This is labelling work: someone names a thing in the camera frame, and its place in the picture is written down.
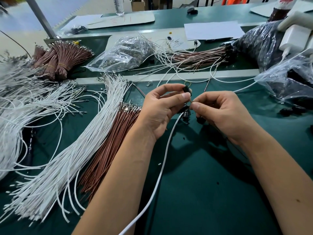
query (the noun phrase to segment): workbench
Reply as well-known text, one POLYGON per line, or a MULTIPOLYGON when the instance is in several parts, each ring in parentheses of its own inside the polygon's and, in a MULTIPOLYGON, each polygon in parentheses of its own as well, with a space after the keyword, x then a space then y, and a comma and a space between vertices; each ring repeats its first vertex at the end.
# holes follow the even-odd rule
MULTIPOLYGON (((196 16, 188 16, 186 9, 170 9, 154 11, 155 22, 150 24, 124 26, 92 30, 88 33, 71 36, 67 39, 80 39, 82 45, 91 48, 96 55, 104 51, 108 37, 115 32, 128 31, 158 31, 160 29, 180 28, 184 23, 214 22, 238 20, 243 30, 251 29, 266 21, 265 17, 249 12, 256 4, 232 5, 222 7, 199 7, 196 16)), ((210 49, 220 43, 201 45, 197 51, 210 49)), ((232 65, 224 65, 219 72, 227 73, 235 81, 243 79, 235 77, 236 71, 254 71, 256 63, 244 56, 239 56, 232 65)), ((131 78, 136 71, 125 71, 122 74, 131 78)), ((94 79, 97 72, 90 72, 82 67, 74 70, 71 78, 84 80, 88 89, 100 90, 104 87, 94 79)), ((174 80, 171 83, 184 83, 174 80)), ((146 82, 136 85, 146 94, 157 86, 158 81, 147 87, 146 82)), ((236 84, 225 84, 211 80, 207 91, 237 90, 251 84, 252 81, 236 84)), ((201 94, 204 83, 192 83, 192 99, 201 94)), ((281 117, 278 112, 286 105, 279 104, 269 96, 266 90, 258 84, 238 93, 240 100, 247 107, 252 117, 269 132, 296 160, 305 172, 313 177, 313 135, 309 126, 313 124, 311 113, 300 116, 281 117)), ((124 101, 143 103, 143 96, 135 87, 131 87, 124 101)), ((73 116, 68 114, 62 120, 63 136, 58 152, 74 142, 97 113, 97 102, 82 102, 79 104, 87 114, 73 116)), ((139 211, 143 209, 154 189, 165 153, 166 143, 177 116, 168 124, 165 134, 156 142, 147 178, 145 181, 139 211)), ((39 124, 50 122, 53 117, 46 117, 39 124)), ((60 136, 60 124, 55 122, 47 127, 41 127, 36 133, 34 144, 34 165, 45 164, 53 154, 60 136)), ((0 207, 10 201, 5 193, 17 175, 10 173, 0 184, 0 207)), ((78 199, 84 202, 84 195, 78 194, 78 199)), ((65 207, 72 211, 69 200, 65 207)), ((80 217, 74 212, 69 214, 70 223, 62 217, 61 209, 55 205, 47 220, 40 224, 17 216, 11 216, 0 224, 0 234, 6 235, 69 235, 80 217)), ((213 234, 213 235, 276 235, 281 234, 271 206, 254 175, 251 166, 238 148, 229 144, 213 127, 200 125, 192 113, 190 124, 179 122, 174 131, 169 146, 166 165, 156 196, 143 217, 136 223, 135 234, 213 234)))

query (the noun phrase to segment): plastic bottle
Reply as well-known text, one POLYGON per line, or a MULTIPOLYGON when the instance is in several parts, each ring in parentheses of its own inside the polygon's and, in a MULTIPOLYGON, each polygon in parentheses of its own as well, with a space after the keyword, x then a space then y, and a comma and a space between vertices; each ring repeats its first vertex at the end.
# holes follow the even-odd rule
POLYGON ((124 15, 124 8, 123 8, 123 0, 113 0, 115 6, 115 13, 118 16, 124 15))
POLYGON ((277 0, 273 12, 267 22, 285 19, 297 0, 277 0))

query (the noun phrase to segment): white wire bundle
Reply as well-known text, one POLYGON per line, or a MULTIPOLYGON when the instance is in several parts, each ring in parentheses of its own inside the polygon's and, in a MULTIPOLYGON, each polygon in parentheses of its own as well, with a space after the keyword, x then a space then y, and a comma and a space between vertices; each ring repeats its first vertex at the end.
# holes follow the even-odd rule
MULTIPOLYGON (((123 101, 123 96, 129 88, 127 87, 129 83, 116 75, 105 74, 104 83, 107 101, 99 113, 78 139, 51 159, 41 173, 32 180, 17 182, 19 188, 10 193, 13 195, 13 199, 10 204, 4 206, 5 214, 2 217, 8 215, 2 221, 15 213, 20 218, 28 217, 33 221, 41 220, 43 222, 57 202, 61 207, 63 217, 69 222, 65 215, 69 211, 64 208, 67 192, 73 210, 79 215, 71 197, 69 183, 76 178, 76 188, 79 171, 103 143, 118 112, 119 104, 123 101), (65 191, 61 202, 59 195, 63 190, 65 191)), ((76 189, 74 189, 74 197, 78 206, 84 210, 77 199, 76 189)))
MULTIPOLYGON (((146 75, 144 77, 140 77, 140 78, 134 80, 135 82, 138 80, 144 79, 144 78, 146 78, 152 74, 155 74, 156 72, 159 72, 159 71, 166 69, 166 68, 169 68, 169 69, 164 74, 164 76, 162 77, 162 79, 160 80, 160 82, 158 83, 157 86, 159 86, 161 84, 161 82, 167 76, 168 72, 171 69, 174 69, 175 73, 167 80, 166 83, 168 83, 175 75, 177 75, 178 78, 180 78, 181 80, 186 81, 186 82, 190 82, 190 83, 207 82, 211 78, 213 78, 219 82, 223 82, 223 83, 238 83, 238 82, 245 82, 245 81, 249 81, 249 80, 254 79, 254 77, 253 77, 253 78, 249 78, 249 79, 245 79, 245 80, 228 82, 228 81, 219 80, 219 79, 214 77, 214 75, 217 71, 217 67, 221 63, 226 62, 226 60, 225 60, 225 47, 218 47, 218 48, 210 49, 207 51, 194 52, 194 51, 187 51, 187 50, 177 50, 177 49, 175 49, 175 46, 172 46, 173 42, 170 42, 169 40, 166 40, 166 39, 160 39, 160 41, 161 40, 163 40, 163 43, 161 45, 154 43, 154 45, 156 46, 156 51, 155 51, 154 55, 162 64, 157 65, 157 66, 151 66, 151 67, 158 67, 156 69, 153 69, 152 72, 151 72, 151 70, 149 70, 149 71, 137 74, 137 75, 142 75, 145 73, 149 73, 148 75, 146 75), (208 79, 201 80, 201 81, 186 80, 186 79, 183 79, 182 77, 180 77, 178 74, 181 71, 195 72, 195 71, 200 71, 200 70, 205 70, 205 69, 210 69, 210 76, 208 77, 208 79)), ((253 82, 252 84, 248 85, 247 87, 241 88, 239 90, 235 90, 234 92, 244 90, 244 89, 254 85, 255 83, 256 82, 253 82)))
POLYGON ((21 161, 28 152, 22 138, 24 127, 41 127, 28 125, 48 115, 56 115, 55 120, 60 120, 67 112, 79 112, 71 102, 84 89, 73 89, 69 83, 52 85, 34 75, 39 71, 31 69, 29 61, 23 58, 0 62, 0 180, 11 170, 28 168, 17 162, 23 145, 26 150, 21 161))

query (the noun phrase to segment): white charger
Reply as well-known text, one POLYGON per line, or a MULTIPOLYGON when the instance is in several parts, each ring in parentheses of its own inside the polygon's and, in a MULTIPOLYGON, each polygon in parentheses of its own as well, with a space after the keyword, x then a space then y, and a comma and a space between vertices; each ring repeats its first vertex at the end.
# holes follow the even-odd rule
POLYGON ((311 30, 299 25, 290 26, 280 43, 279 49, 284 51, 283 61, 289 53, 300 53, 306 46, 311 30))

